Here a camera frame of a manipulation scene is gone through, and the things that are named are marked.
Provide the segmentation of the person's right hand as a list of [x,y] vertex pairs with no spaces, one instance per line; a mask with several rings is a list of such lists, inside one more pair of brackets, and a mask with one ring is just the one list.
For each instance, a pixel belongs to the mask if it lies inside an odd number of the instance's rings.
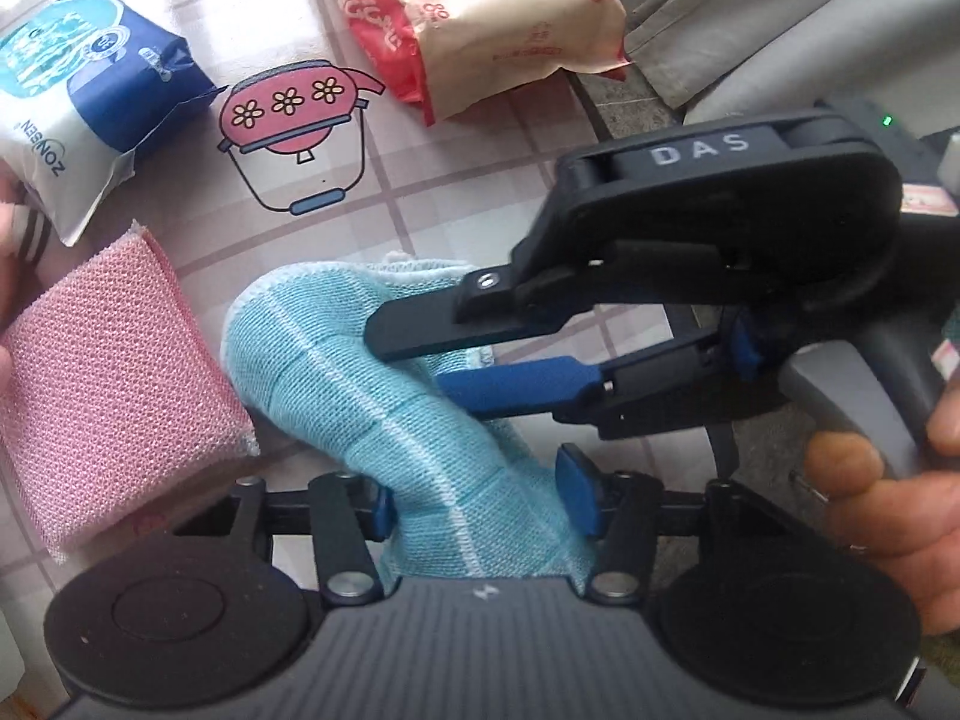
[[890,479],[859,434],[816,433],[804,472],[827,499],[827,527],[907,592],[923,631],[958,629],[958,475],[947,470]]

